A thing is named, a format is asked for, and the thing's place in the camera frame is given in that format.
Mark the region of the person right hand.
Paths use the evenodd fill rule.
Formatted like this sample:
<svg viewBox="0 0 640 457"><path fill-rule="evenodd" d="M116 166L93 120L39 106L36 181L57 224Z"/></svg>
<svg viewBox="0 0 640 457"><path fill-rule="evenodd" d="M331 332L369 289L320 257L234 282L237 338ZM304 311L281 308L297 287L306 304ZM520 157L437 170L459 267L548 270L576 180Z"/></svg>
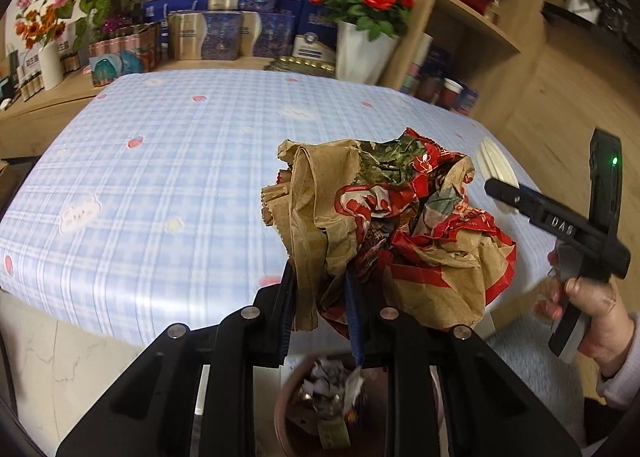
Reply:
<svg viewBox="0 0 640 457"><path fill-rule="evenodd" d="M603 377L613 377L626 362L636 330L620 292L614 283L603 284L585 277L562 281L556 268L556 250L548 253L548 261L551 269L538 286L534 313L556 321L571 304L589 316L590 326L578 350L597 363Z"/></svg>

